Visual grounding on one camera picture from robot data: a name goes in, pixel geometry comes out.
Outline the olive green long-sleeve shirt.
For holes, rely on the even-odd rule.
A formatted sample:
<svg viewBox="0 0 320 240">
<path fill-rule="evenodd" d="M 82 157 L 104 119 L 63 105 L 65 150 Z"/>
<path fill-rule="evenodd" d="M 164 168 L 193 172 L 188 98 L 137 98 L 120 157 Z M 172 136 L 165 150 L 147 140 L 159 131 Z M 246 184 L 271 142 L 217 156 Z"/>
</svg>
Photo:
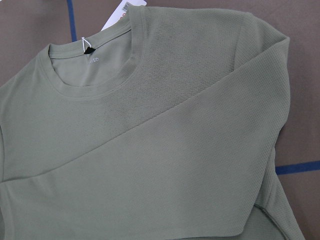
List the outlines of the olive green long-sleeve shirt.
<svg viewBox="0 0 320 240">
<path fill-rule="evenodd" d="M 275 171 L 288 36 L 249 12 L 129 6 L 84 41 L 0 89 L 1 239 L 304 238 Z"/>
</svg>

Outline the white price tag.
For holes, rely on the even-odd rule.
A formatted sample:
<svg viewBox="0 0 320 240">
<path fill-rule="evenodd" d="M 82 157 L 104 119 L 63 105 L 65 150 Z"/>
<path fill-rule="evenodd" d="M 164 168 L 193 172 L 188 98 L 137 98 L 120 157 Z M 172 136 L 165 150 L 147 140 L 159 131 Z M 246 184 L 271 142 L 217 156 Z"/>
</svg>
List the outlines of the white price tag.
<svg viewBox="0 0 320 240">
<path fill-rule="evenodd" d="M 121 18 L 125 16 L 128 11 L 129 6 L 146 6 L 147 2 L 145 0 L 122 0 L 120 4 L 113 11 L 111 16 L 108 18 L 101 31 L 111 27 Z"/>
</svg>

